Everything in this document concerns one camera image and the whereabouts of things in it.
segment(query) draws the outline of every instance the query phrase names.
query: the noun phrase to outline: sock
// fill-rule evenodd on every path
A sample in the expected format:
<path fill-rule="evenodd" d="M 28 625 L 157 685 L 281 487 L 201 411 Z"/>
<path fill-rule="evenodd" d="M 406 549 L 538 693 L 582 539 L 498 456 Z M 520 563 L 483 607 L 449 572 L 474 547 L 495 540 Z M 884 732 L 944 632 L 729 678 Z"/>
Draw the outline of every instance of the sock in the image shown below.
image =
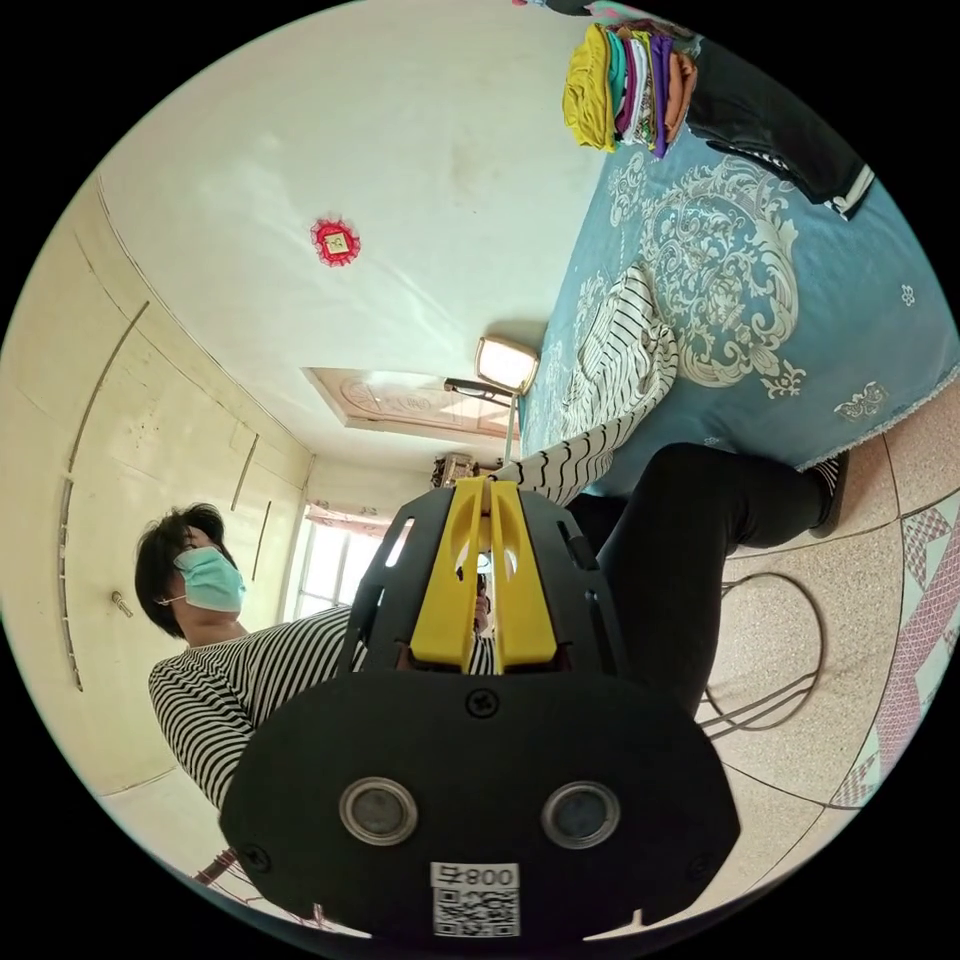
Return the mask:
<path fill-rule="evenodd" d="M 819 526 L 827 519 L 830 508 L 833 506 L 833 495 L 837 491 L 837 481 L 840 479 L 840 458 L 834 457 L 831 460 L 824 460 L 811 467 L 807 473 L 812 476 L 824 492 L 823 510 L 820 513 L 820 519 L 814 524 Z"/>

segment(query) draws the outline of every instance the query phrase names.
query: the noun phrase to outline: wire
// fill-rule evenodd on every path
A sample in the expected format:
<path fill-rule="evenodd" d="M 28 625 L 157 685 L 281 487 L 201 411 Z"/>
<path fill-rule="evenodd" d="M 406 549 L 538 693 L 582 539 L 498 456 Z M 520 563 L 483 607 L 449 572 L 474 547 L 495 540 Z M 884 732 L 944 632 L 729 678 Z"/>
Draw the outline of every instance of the wire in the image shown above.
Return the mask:
<path fill-rule="evenodd" d="M 823 613 L 821 612 L 820 607 L 817 605 L 816 600 L 813 599 L 813 596 L 806 587 L 798 583 L 792 577 L 788 577 L 783 573 L 752 573 L 749 576 L 741 578 L 740 580 L 733 580 L 724 583 L 722 586 L 721 602 L 727 598 L 727 595 L 731 590 L 734 590 L 745 583 L 749 583 L 751 580 L 759 580 L 762 577 L 770 577 L 775 580 L 783 580 L 789 583 L 790 586 L 798 590 L 801 596 L 807 601 L 807 603 L 810 604 L 810 608 L 813 610 L 813 614 L 817 620 L 817 632 L 819 635 L 820 650 L 817 656 L 817 665 L 816 668 L 810 673 L 805 673 L 802 677 L 797 677 L 796 680 L 786 684 L 786 686 L 781 687 L 779 690 L 775 690 L 773 693 L 767 694 L 767 696 L 761 697 L 759 700 L 755 700 L 753 703 L 747 704 L 745 707 L 738 707 L 736 710 L 731 710 L 729 713 L 724 713 L 720 709 L 716 699 L 710 692 L 710 688 L 707 687 L 707 689 L 704 691 L 704 697 L 701 703 L 709 703 L 710 706 L 717 712 L 717 716 L 711 717 L 709 720 L 701 721 L 700 728 L 702 730 L 706 730 L 708 727 L 713 727 L 717 724 L 726 725 L 725 729 L 723 730 L 719 730 L 716 733 L 708 733 L 708 736 L 711 740 L 719 740 L 720 737 L 725 737 L 728 734 L 735 733 L 737 730 L 743 730 L 748 733 L 760 733 L 764 730 L 773 730 L 775 727 L 779 727 L 781 724 L 793 719 L 793 717 L 795 717 L 797 713 L 803 709 L 807 701 L 813 695 L 813 691 L 817 688 L 817 684 L 820 681 L 820 676 L 823 671 L 823 661 L 826 655 L 826 644 L 824 641 L 824 635 L 826 631 L 824 630 Z M 765 724 L 762 727 L 754 726 L 757 720 L 762 719 L 768 714 L 774 713 L 781 707 L 784 707 L 786 704 L 790 703 L 791 700 L 796 700 L 797 698 L 800 698 L 800 702 L 786 716 L 781 717 L 779 720 L 775 720 L 773 723 Z M 756 710 L 758 707 L 762 707 L 765 704 L 770 703 L 771 700 L 776 702 L 772 706 L 767 707 L 767 709 L 762 710 L 760 713 L 751 716 L 749 719 L 739 722 L 734 720 L 735 717 L 738 717 L 744 713 L 748 713 L 752 710 Z"/>

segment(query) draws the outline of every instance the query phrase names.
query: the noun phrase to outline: face mask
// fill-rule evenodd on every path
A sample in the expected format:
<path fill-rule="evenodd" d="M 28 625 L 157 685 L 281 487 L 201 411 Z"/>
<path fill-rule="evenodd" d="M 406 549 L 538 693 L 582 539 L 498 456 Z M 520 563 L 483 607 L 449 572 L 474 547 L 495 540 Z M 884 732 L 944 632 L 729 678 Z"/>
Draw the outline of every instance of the face mask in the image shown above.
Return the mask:
<path fill-rule="evenodd" d="M 216 547 L 185 550 L 174 565 L 183 574 L 183 599 L 191 607 L 221 613 L 239 613 L 243 608 L 243 577 Z"/>

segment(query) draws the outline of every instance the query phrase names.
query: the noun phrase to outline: black pants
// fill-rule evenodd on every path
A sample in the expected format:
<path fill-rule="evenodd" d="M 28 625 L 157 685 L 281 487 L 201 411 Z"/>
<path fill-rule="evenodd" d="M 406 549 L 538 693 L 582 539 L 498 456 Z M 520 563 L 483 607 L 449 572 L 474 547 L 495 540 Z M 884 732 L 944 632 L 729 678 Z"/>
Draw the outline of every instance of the black pants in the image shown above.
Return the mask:
<path fill-rule="evenodd" d="M 824 490 L 760 457 L 665 447 L 629 500 L 567 505 L 610 584 L 634 675 L 697 712 L 717 652 L 723 568 L 739 544 L 772 547 L 819 522 Z"/>

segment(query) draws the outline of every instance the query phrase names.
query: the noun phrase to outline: bed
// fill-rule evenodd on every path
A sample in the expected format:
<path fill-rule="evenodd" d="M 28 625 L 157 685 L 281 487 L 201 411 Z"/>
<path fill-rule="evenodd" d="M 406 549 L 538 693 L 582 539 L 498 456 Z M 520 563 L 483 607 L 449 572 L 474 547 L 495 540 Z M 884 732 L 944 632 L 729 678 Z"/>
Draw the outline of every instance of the bed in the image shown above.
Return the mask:
<path fill-rule="evenodd" d="M 573 363 L 607 291 L 646 265 L 677 380 L 591 488 L 625 496 L 668 443 L 804 468 L 888 429 L 960 372 L 960 336 L 919 242 L 875 181 L 849 221 L 684 129 L 604 165 L 520 403 L 521 445 L 566 439 Z"/>

